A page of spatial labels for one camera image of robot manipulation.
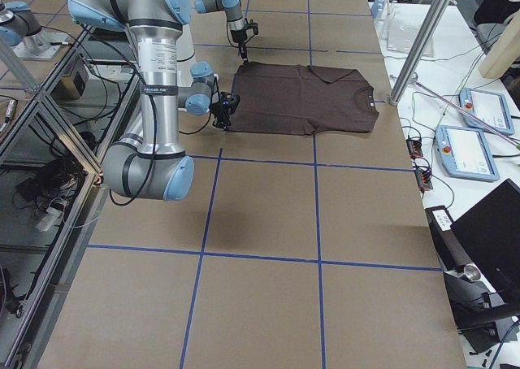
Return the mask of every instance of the blue tape grid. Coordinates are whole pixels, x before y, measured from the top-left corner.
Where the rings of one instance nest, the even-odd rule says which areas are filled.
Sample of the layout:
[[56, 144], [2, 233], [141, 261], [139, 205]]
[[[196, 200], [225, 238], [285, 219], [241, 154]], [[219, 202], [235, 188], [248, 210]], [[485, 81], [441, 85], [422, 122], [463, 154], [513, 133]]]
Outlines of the blue tape grid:
[[192, 301], [191, 301], [191, 304], [189, 307], [188, 322], [186, 324], [186, 333], [184, 334], [184, 344], [182, 347], [182, 354], [180, 356], [179, 369], [184, 368], [184, 362], [186, 360], [186, 353], [188, 350], [189, 333], [191, 331], [191, 326], [192, 326], [193, 312], [195, 310], [195, 301], [197, 299], [198, 285], [199, 285], [199, 282], [201, 279], [202, 261], [204, 259], [204, 250], [206, 249], [206, 240], [207, 240], [208, 231], [210, 228], [211, 211], [213, 210], [213, 201], [215, 199], [215, 190], [217, 189], [217, 181], [219, 179], [219, 170], [220, 170], [220, 162], [221, 162], [220, 158], [222, 158], [222, 151], [223, 151], [223, 149], [221, 148], [219, 151], [219, 160], [217, 161], [217, 168], [215, 169], [215, 173], [214, 173], [213, 189], [211, 190], [211, 198], [210, 198], [210, 206], [208, 208], [208, 214], [206, 216], [206, 226], [204, 227], [204, 237], [202, 238], [201, 252], [199, 255], [199, 259], [198, 259], [197, 275], [195, 277], [195, 285], [193, 286]]
[[[312, 15], [345, 15], [345, 16], [355, 16], [355, 17], [371, 17], [370, 15], [353, 15], [353, 14], [341, 14], [341, 13], [313, 13], [310, 9], [310, 0], [307, 0], [307, 12], [297, 12], [297, 11], [258, 11], [258, 10], [250, 10], [249, 9], [250, 0], [247, 1], [246, 9], [245, 9], [245, 17], [249, 11], [255, 12], [271, 12], [271, 13], [285, 13], [285, 14], [307, 14], [308, 25], [309, 25], [309, 48], [308, 49], [291, 49], [291, 48], [265, 48], [265, 47], [254, 47], [250, 46], [249, 48], [257, 48], [257, 49], [272, 49], [272, 50], [307, 50], [309, 52], [309, 61], [312, 65], [313, 52], [327, 52], [326, 50], [313, 50], [312, 48], [312, 35], [311, 35], [311, 16]], [[48, 24], [51, 24], [55, 18], [59, 15], [68, 15], [68, 13], [62, 13], [62, 10], [66, 7], [63, 7], [55, 13], [53, 18], [49, 21]], [[52, 15], [52, 13], [39, 13], [43, 15]], [[356, 54], [379, 54], [374, 52], [362, 52], [362, 51], [347, 51], [347, 50], [338, 50], [337, 52], [341, 53], [356, 53]], [[160, 249], [160, 248], [145, 248], [145, 247], [132, 247], [132, 246], [121, 246], [121, 245], [89, 245], [89, 248], [92, 249], [107, 249], [107, 250], [131, 250], [131, 251], [144, 251], [144, 252], [159, 252], [159, 253], [170, 253], [170, 254], [190, 254], [199, 257], [198, 265], [197, 265], [197, 274], [195, 277], [195, 283], [193, 286], [192, 300], [190, 304], [189, 314], [188, 314], [188, 322], [186, 324], [186, 331], [184, 335], [184, 344], [183, 350], [180, 358], [180, 369], [184, 369], [184, 363], [186, 359], [186, 354], [188, 350], [189, 343], [189, 333], [191, 331], [191, 324], [193, 321], [193, 313], [195, 309], [195, 303], [197, 299], [197, 291], [200, 283], [200, 277], [202, 273], [202, 265], [203, 259], [205, 256], [209, 257], [220, 257], [220, 258], [242, 258], [242, 259], [257, 259], [257, 260], [265, 260], [265, 261], [276, 261], [276, 262], [290, 262], [290, 263], [313, 263], [318, 266], [318, 297], [319, 297], [319, 318], [320, 318], [320, 333], [321, 333], [321, 349], [322, 349], [322, 369], [327, 368], [327, 347], [325, 341], [325, 321], [324, 321], [324, 303], [323, 303], [323, 264], [327, 265], [336, 265], [336, 266], [344, 266], [344, 267], [377, 267], [377, 268], [387, 268], [387, 269], [399, 269], [399, 270], [412, 270], [412, 271], [440, 271], [439, 268], [436, 267], [416, 267], [416, 266], [406, 266], [406, 265], [387, 265], [387, 264], [376, 264], [376, 263], [351, 263], [351, 262], [341, 262], [341, 261], [333, 261], [333, 260], [323, 260], [322, 259], [322, 249], [321, 249], [321, 232], [320, 232], [320, 216], [319, 216], [319, 177], [318, 177], [318, 167], [336, 167], [336, 168], [352, 168], [352, 169], [363, 169], [363, 170], [378, 170], [378, 171], [404, 171], [404, 172], [413, 172], [411, 169], [398, 169], [398, 168], [390, 168], [390, 167], [363, 167], [363, 166], [354, 166], [354, 165], [342, 165], [342, 164], [326, 164], [326, 163], [318, 163], [317, 158], [317, 142], [316, 137], [313, 137], [313, 156], [314, 161], [312, 163], [301, 163], [301, 162], [285, 162], [285, 161], [275, 161], [275, 160], [255, 160], [255, 159], [244, 159], [244, 158], [224, 158], [223, 149], [221, 148], [219, 151], [218, 157], [210, 157], [210, 156], [193, 156], [194, 158], [207, 158], [207, 159], [215, 159], [217, 160], [217, 167], [214, 175], [214, 183], [211, 191], [210, 197], [210, 205], [208, 208], [208, 213], [206, 216], [206, 226], [204, 231], [204, 237], [201, 244], [200, 251], [191, 251], [191, 250], [173, 250], [173, 249]], [[211, 213], [213, 210], [213, 203], [215, 200], [215, 191], [217, 187], [219, 170], [222, 161], [234, 161], [234, 162], [253, 162], [253, 163], [271, 163], [271, 164], [288, 164], [288, 165], [304, 165], [304, 166], [312, 166], [314, 167], [314, 195], [315, 195], [315, 211], [316, 211], [316, 241], [317, 241], [317, 259], [303, 259], [303, 258], [284, 258], [284, 257], [271, 257], [271, 256], [258, 256], [258, 255], [249, 255], [249, 254], [226, 254], [226, 253], [215, 253], [215, 252], [205, 252], [206, 241], [210, 226]]]
[[[224, 158], [223, 148], [219, 149], [218, 156], [204, 156], [194, 155], [194, 158], [216, 160], [217, 165], [215, 168], [213, 187], [210, 195], [210, 204], [206, 216], [206, 224], [204, 227], [204, 235], [202, 238], [202, 244], [200, 251], [194, 250], [176, 250], [176, 249], [164, 249], [164, 248], [149, 248], [149, 247], [136, 247], [126, 245], [104, 245], [104, 244], [90, 244], [90, 249], [104, 249], [104, 250], [126, 250], [126, 251], [140, 251], [150, 253], [166, 253], [166, 254], [187, 254], [198, 256], [197, 273], [193, 285], [192, 298], [189, 307], [188, 320], [186, 323], [186, 329], [184, 334], [184, 343], [182, 354], [180, 357], [179, 369], [184, 369], [186, 357], [188, 354], [189, 347], [189, 336], [193, 323], [193, 316], [195, 313], [195, 305], [197, 302], [198, 287], [201, 280], [203, 261], [205, 257], [216, 257], [216, 258], [238, 258], [238, 259], [255, 259], [262, 261], [271, 262], [285, 262], [285, 263], [308, 263], [315, 264], [318, 268], [318, 303], [319, 303], [319, 322], [320, 322], [320, 341], [321, 341], [321, 359], [322, 369], [327, 369], [327, 344], [326, 344], [326, 330], [325, 330], [325, 308], [324, 308], [324, 297], [323, 297], [323, 265], [332, 265], [338, 267], [372, 267], [372, 268], [383, 268], [383, 269], [397, 269], [403, 271], [441, 271], [438, 267], [420, 267], [410, 265], [391, 265], [391, 264], [379, 264], [379, 263], [356, 263], [356, 262], [345, 262], [336, 260], [326, 260], [322, 258], [322, 244], [321, 244], [321, 225], [320, 225], [320, 213], [319, 213], [319, 167], [335, 167], [335, 168], [350, 168], [358, 170], [381, 170], [381, 171], [402, 171], [402, 172], [413, 172], [411, 169], [398, 169], [398, 168], [383, 168], [383, 167], [363, 167], [353, 165], [341, 165], [341, 164], [324, 164], [318, 163], [318, 148], [317, 139], [313, 137], [313, 162], [287, 162], [278, 160], [259, 160], [259, 159], [246, 159], [246, 158]], [[315, 203], [315, 216], [316, 216], [316, 247], [317, 247], [317, 258], [316, 259], [305, 259], [305, 258], [287, 258], [287, 257], [275, 257], [266, 255], [252, 255], [252, 254], [232, 254], [232, 253], [219, 253], [206, 251], [206, 243], [208, 239], [208, 232], [210, 227], [210, 221], [213, 211], [213, 205], [215, 202], [215, 194], [218, 185], [219, 172], [222, 161], [230, 162], [243, 162], [243, 163], [266, 163], [266, 164], [286, 164], [286, 165], [302, 165], [314, 168], [314, 203]]]
[[[138, 247], [133, 245], [104, 245], [101, 243], [87, 245], [90, 249], [99, 250], [122, 250], [122, 251], [136, 251], [142, 253], [164, 253], [164, 254], [179, 254], [179, 255], [195, 255], [214, 258], [234, 258], [234, 259], [255, 259], [258, 261], [271, 262], [286, 262], [286, 263], [312, 263], [317, 265], [317, 259], [305, 258], [289, 258], [289, 257], [274, 257], [270, 255], [252, 255], [252, 254], [235, 254], [235, 253], [217, 253], [214, 251], [194, 251], [194, 250], [178, 250], [178, 249], [164, 249], [160, 247]], [[395, 269], [404, 271], [442, 271], [439, 267], [428, 266], [410, 266], [410, 265], [390, 265], [386, 263], [366, 263], [366, 262], [348, 262], [335, 261], [330, 259], [322, 259], [322, 265], [342, 266], [342, 267], [369, 267], [375, 269]]]

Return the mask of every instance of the white table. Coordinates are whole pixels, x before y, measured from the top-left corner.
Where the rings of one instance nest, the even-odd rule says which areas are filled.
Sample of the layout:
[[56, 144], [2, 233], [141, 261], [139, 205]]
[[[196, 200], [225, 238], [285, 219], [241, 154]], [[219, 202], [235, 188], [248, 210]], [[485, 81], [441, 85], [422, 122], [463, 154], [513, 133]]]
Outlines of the white table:
[[[393, 4], [392, 7], [395, 8], [394, 18], [404, 20], [410, 24], [417, 24], [419, 26], [422, 23], [429, 6]], [[376, 28], [381, 27], [381, 22], [375, 23]], [[423, 85], [437, 93], [447, 95], [458, 94], [458, 91], [460, 90], [459, 86], [474, 88], [485, 85], [483, 89], [505, 94], [511, 115], [520, 114], [520, 111], [518, 111], [518, 108], [507, 93], [507, 90], [499, 80], [493, 81], [481, 77], [478, 65], [482, 62], [484, 56], [480, 56], [482, 54], [480, 46], [455, 6], [447, 8], [433, 35], [432, 41], [433, 57], [423, 57], [416, 69], [418, 80]], [[379, 44], [381, 45], [382, 53], [385, 56], [388, 75], [397, 76], [405, 60], [393, 58], [404, 58], [406, 55], [387, 50], [388, 41], [384, 38], [384, 35], [380, 35]], [[464, 55], [453, 58], [453, 56], [458, 54]], [[450, 60], [432, 61], [434, 59]], [[422, 150], [427, 161], [431, 163], [433, 174], [445, 181], [453, 189], [454, 200], [449, 211], [454, 219], [463, 215], [480, 199], [489, 194], [503, 180], [510, 178], [517, 185], [520, 185], [520, 167], [517, 166], [520, 163], [520, 157], [495, 159], [500, 174], [500, 179], [496, 182], [488, 183], [477, 180], [461, 180], [449, 177], [441, 166], [437, 152], [432, 149], [431, 144], [433, 140], [427, 138], [433, 137], [433, 132], [427, 127], [435, 129], [439, 123], [456, 126], [465, 126], [465, 124], [461, 116], [454, 109], [450, 107], [446, 108], [446, 105], [438, 99], [430, 98], [418, 93], [414, 95], [414, 112], [412, 104], [412, 94], [414, 92], [423, 91], [418, 87], [410, 86], [406, 89], [405, 94], [399, 102], [398, 110], [401, 117], [401, 124], [403, 127], [406, 127], [410, 126], [411, 122], [411, 126], [421, 133], [421, 136], [423, 137]], [[458, 98], [454, 98], [453, 101], [458, 103]], [[426, 127], [414, 122], [415, 120], [426, 125]], [[520, 121], [513, 121], [513, 125], [515, 125], [516, 128], [516, 133], [513, 137], [518, 138], [520, 137]], [[413, 129], [403, 128], [403, 130], [405, 137], [407, 137], [408, 134], [412, 137], [417, 136], [417, 133]], [[486, 133], [486, 139], [493, 154], [513, 155], [518, 153], [513, 146], [507, 144], [495, 135]], [[434, 189], [432, 191], [425, 192], [424, 194], [422, 200], [424, 207], [449, 205], [453, 199], [449, 188], [435, 178], [433, 179], [433, 186]], [[479, 356], [470, 356], [469, 351], [471, 351], [471, 347], [463, 337], [461, 338], [461, 344], [465, 350], [466, 362], [468, 365], [480, 367], [483, 359], [486, 357], [483, 356], [483, 354]], [[490, 362], [491, 359], [488, 358], [487, 364], [489, 365]], [[517, 366], [520, 365], [520, 342], [510, 342], [505, 344], [494, 367], [498, 368], [501, 362]]]

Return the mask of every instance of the metal pole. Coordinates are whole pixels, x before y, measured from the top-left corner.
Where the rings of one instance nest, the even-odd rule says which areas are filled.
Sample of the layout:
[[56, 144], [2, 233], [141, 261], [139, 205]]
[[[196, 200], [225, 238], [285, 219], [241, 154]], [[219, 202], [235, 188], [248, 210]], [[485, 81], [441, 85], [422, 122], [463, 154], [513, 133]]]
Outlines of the metal pole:
[[423, 56], [426, 45], [430, 40], [433, 32], [436, 30], [437, 24], [442, 18], [444, 10], [446, 10], [446, 6], [449, 4], [449, 1], [450, 0], [433, 0], [426, 18], [424, 19], [424, 22], [422, 22], [422, 26], [419, 29], [418, 35], [415, 38], [414, 44], [409, 50], [408, 57], [406, 58], [401, 73], [397, 77], [392, 94], [388, 98], [390, 104], [397, 105], [401, 99], [403, 93], [405, 92], [406, 85], [408, 84], [408, 80], [414, 73], [415, 68], [421, 60], [421, 56]]
[[31, 93], [38, 91], [39, 84], [36, 82], [31, 73], [24, 66], [22, 61], [16, 56], [10, 46], [0, 37], [0, 60], [7, 66], [7, 69], [13, 73], [16, 79]]

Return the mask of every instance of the brown t-shirt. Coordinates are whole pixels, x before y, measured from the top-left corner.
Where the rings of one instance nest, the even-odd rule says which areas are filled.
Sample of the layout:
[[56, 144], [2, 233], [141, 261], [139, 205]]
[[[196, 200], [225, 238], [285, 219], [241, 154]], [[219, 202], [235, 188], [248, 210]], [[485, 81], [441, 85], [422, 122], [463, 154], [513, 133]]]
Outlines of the brown t-shirt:
[[370, 132], [379, 115], [373, 91], [358, 70], [247, 63], [236, 72], [233, 92], [241, 100], [229, 130]]

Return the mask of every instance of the white label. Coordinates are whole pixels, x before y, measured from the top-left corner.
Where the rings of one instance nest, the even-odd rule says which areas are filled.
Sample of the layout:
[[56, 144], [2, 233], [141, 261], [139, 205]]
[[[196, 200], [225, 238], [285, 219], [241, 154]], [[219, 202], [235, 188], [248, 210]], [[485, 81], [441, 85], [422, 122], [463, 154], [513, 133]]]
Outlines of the white label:
[[139, 67], [142, 72], [177, 73], [177, 49], [172, 44], [139, 43]]
[[449, 231], [451, 229], [452, 220], [449, 219], [444, 209], [440, 211], [433, 211], [433, 217], [435, 217], [435, 220], [437, 220], [440, 229], [443, 231]]

